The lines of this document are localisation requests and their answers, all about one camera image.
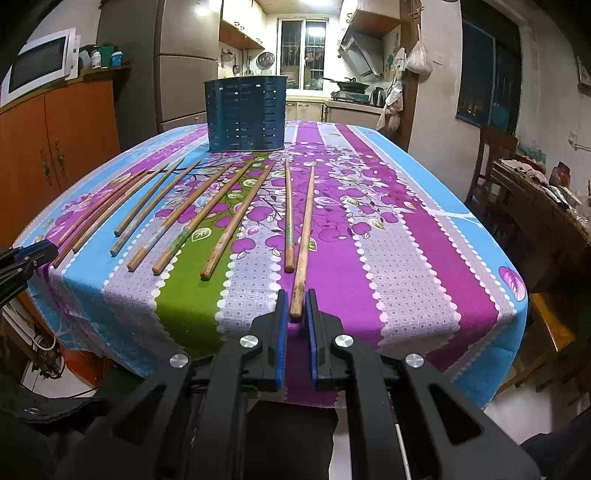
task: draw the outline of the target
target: wooden stick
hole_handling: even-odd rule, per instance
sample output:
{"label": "wooden stick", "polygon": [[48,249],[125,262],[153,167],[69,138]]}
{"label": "wooden stick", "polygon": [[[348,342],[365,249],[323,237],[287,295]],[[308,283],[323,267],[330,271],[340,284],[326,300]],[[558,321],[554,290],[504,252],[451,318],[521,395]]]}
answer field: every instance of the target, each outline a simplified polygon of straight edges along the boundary
{"label": "wooden stick", "polygon": [[125,189],[131,185],[133,185],[140,177],[142,177],[146,172],[146,169],[140,170],[139,172],[132,175],[130,178],[125,180],[121,184],[121,188],[117,189],[117,192],[110,195],[108,200],[102,202],[101,207],[96,209],[92,215],[88,218],[88,220],[80,227],[80,229],[74,234],[74,237],[66,244],[64,249],[58,254],[56,259],[53,261],[52,265],[53,268],[57,268],[61,262],[66,258],[68,252],[72,250],[74,245],[78,243],[78,240],[86,233],[86,231],[95,223],[98,218],[103,215],[111,205],[113,205],[119,197],[121,197],[125,193]]}
{"label": "wooden stick", "polygon": [[146,255],[153,249],[154,245],[162,238],[162,236],[168,231],[170,226],[180,217],[183,212],[189,208],[193,204],[195,200],[197,200],[203,192],[205,192],[214,181],[216,181],[219,177],[221,177],[226,171],[232,166],[233,162],[230,162],[228,165],[220,168],[214,175],[209,177],[207,181],[201,184],[201,186],[195,190],[191,195],[189,195],[183,203],[177,206],[173,212],[166,218],[164,223],[161,227],[156,231],[154,235],[146,242],[143,247],[140,247],[139,250],[135,253],[134,257],[129,261],[127,264],[127,270],[130,272],[134,272],[136,268],[138,268],[139,264],[142,263]]}
{"label": "wooden stick", "polygon": [[144,176],[138,183],[136,183],[133,187],[127,190],[123,195],[121,195],[117,201],[112,204],[105,213],[103,213],[99,219],[86,231],[86,233],[78,240],[76,245],[72,248],[73,252],[76,253],[77,251],[82,248],[82,246],[89,240],[89,238],[99,229],[99,227],[105,223],[114,212],[116,212],[121,205],[123,205],[127,200],[129,200],[136,192],[141,189],[144,185],[146,185],[150,180],[152,180],[159,172],[161,168],[150,173],[150,175]]}
{"label": "wooden stick", "polygon": [[185,228],[181,231],[180,235],[174,239],[174,242],[167,248],[166,252],[164,252],[158,261],[152,266],[152,272],[154,275],[160,275],[164,267],[168,265],[170,259],[174,256],[174,254],[178,251],[183,243],[189,238],[191,233],[199,226],[199,224],[203,221],[203,219],[209,215],[209,212],[213,207],[217,205],[217,203],[224,197],[224,195],[232,188],[232,186],[240,180],[246,171],[251,167],[251,165],[255,162],[255,160],[249,161],[246,165],[244,165],[240,170],[238,170],[234,176],[228,180],[227,183],[217,192],[214,197],[207,202],[207,204],[199,210],[197,216],[191,220]]}
{"label": "wooden stick", "polygon": [[291,292],[290,316],[296,321],[301,320],[304,309],[304,293],[306,292],[306,273],[308,270],[308,253],[310,249],[310,233],[312,230],[312,207],[314,206],[314,167],[310,169],[308,192],[306,194],[306,211],[304,226],[301,230],[300,252],[297,257],[294,288]]}
{"label": "wooden stick", "polygon": [[[177,168],[180,163],[184,160],[183,158],[179,158],[176,162],[174,162],[173,166],[168,169],[168,171],[160,177],[160,179],[150,188],[146,194],[140,198],[139,202],[131,209],[131,211],[126,215],[123,221],[119,224],[119,226],[115,229],[115,236],[120,236],[123,233],[123,230],[129,225],[131,220],[138,214],[139,210],[145,205],[145,203],[150,200],[151,196],[154,194],[156,190],[160,188],[160,186],[166,181],[166,179],[170,176],[174,169]],[[160,170],[163,170],[168,165],[163,165]]]}
{"label": "wooden stick", "polygon": [[293,231],[293,203],[291,199],[291,172],[289,161],[285,161],[285,273],[296,269]]}
{"label": "wooden stick", "polygon": [[192,169],[194,169],[195,166],[197,166],[197,164],[200,161],[201,161],[200,159],[199,160],[195,160],[187,168],[185,168],[172,182],[170,182],[168,185],[166,185],[165,188],[163,188],[163,190],[161,192],[159,192],[159,194],[157,194],[156,197],[154,197],[149,202],[149,204],[147,204],[143,208],[143,210],[141,212],[139,212],[138,216],[134,219],[133,222],[131,222],[129,224],[129,226],[125,229],[125,231],[119,237],[119,240],[117,240],[115,242],[115,245],[113,245],[113,248],[111,248],[111,255],[113,257],[119,253],[119,251],[121,250],[121,248],[123,248],[123,246],[125,245],[125,242],[135,232],[135,229],[140,226],[140,224],[150,214],[150,212],[153,210],[153,208],[156,207],[156,205],[159,204],[160,200],[162,200],[164,198],[164,196],[168,192],[170,192],[170,190],[172,190],[175,187],[175,185],[177,183],[179,183],[187,173],[189,173]]}
{"label": "wooden stick", "polygon": [[121,182],[119,185],[117,185],[114,189],[111,189],[110,191],[108,191],[107,193],[105,193],[105,195],[103,195],[103,197],[101,199],[99,199],[94,205],[92,205],[91,207],[88,208],[87,211],[85,211],[82,215],[80,215],[80,217],[78,218],[78,220],[76,220],[74,222],[74,224],[66,231],[66,233],[64,233],[60,239],[55,242],[57,247],[60,247],[63,245],[63,243],[68,239],[68,237],[74,233],[74,231],[80,226],[82,225],[82,223],[90,216],[92,215],[98,208],[100,208],[107,200],[109,200],[113,195],[115,195],[117,192],[119,192],[123,187],[126,186],[127,181],[129,180],[125,180],[123,182]]}
{"label": "wooden stick", "polygon": [[207,281],[212,277],[213,271],[215,270],[218,262],[220,261],[223,251],[228,246],[228,243],[230,243],[230,240],[232,239],[232,235],[234,234],[234,231],[236,230],[236,228],[238,227],[240,222],[242,222],[242,217],[244,217],[246,210],[248,210],[248,207],[250,207],[250,205],[252,203],[252,199],[255,197],[258,190],[261,188],[261,185],[267,179],[267,176],[271,172],[273,165],[275,165],[275,161],[273,161],[271,164],[269,164],[267,166],[267,168],[265,169],[265,171],[261,174],[259,179],[256,181],[254,187],[251,188],[251,191],[248,192],[248,195],[246,196],[244,201],[241,203],[238,211],[232,217],[232,220],[230,221],[229,225],[223,231],[222,236],[220,237],[220,240],[217,241],[216,246],[213,248],[213,252],[212,252],[211,256],[209,257],[209,259],[207,260],[207,263],[205,264],[205,267],[201,271],[201,280]]}

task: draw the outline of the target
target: tablecloth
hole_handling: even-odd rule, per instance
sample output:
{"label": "tablecloth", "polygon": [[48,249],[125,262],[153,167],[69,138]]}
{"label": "tablecloth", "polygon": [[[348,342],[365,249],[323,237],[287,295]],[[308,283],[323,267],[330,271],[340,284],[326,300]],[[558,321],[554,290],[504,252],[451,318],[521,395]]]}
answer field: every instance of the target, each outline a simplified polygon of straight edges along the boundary
{"label": "tablecloth", "polygon": [[[121,252],[113,230],[150,188],[120,207],[76,254],[45,266],[30,293],[68,349],[108,355],[147,376],[178,351],[216,352],[291,292],[283,272],[285,178],[293,177],[295,239],[301,234],[310,166],[315,165],[307,288],[347,333],[394,355],[418,352],[484,406],[521,341],[527,294],[503,251],[464,205],[420,163],[374,130],[338,124],[285,123],[285,147],[262,153],[211,153],[207,126],[181,127],[120,154],[81,179],[35,218],[16,241],[56,240],[110,189],[143,168],[183,158],[199,164],[154,208]],[[183,244],[161,275],[151,267],[183,225],[246,161],[255,163]],[[210,281],[199,273],[224,227],[275,161]],[[167,215],[209,175],[233,166],[182,214],[135,272],[126,264]],[[279,400],[333,405],[316,393],[306,339],[290,325],[285,390]]]}

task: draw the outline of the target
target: white bottle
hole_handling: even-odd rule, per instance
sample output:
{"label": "white bottle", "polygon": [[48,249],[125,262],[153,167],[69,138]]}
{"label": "white bottle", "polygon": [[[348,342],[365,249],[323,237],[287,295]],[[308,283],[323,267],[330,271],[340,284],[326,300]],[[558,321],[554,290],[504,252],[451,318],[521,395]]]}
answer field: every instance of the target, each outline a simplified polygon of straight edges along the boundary
{"label": "white bottle", "polygon": [[100,52],[95,50],[92,53],[92,57],[90,57],[90,62],[92,63],[92,68],[99,69],[100,68]]}

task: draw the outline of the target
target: blue basket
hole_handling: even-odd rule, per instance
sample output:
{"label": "blue basket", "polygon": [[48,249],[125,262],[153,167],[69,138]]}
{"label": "blue basket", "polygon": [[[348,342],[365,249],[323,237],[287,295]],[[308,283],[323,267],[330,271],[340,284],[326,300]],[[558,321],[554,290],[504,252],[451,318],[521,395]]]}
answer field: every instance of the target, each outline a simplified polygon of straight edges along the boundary
{"label": "blue basket", "polygon": [[287,77],[257,75],[205,82],[209,150],[283,148]]}

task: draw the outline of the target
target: floor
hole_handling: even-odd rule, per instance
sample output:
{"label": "floor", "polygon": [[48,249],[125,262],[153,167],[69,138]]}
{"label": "floor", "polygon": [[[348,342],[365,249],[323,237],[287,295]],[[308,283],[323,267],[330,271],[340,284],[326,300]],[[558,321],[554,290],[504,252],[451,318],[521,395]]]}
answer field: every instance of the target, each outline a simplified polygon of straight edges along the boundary
{"label": "floor", "polygon": [[[81,396],[92,396],[88,387],[67,368],[62,378],[50,380],[31,371],[28,367],[22,384],[35,393],[46,397],[67,397],[87,392]],[[535,386],[524,384],[519,388],[509,388],[497,395],[485,409],[485,413],[499,425],[516,443],[522,443],[540,432],[550,432],[568,423],[589,406],[589,397],[567,407],[570,399],[576,396],[574,385],[551,385],[546,390],[536,393]],[[335,430],[333,456],[329,468],[331,480],[351,479],[349,431],[345,410],[337,410],[339,424]]]}

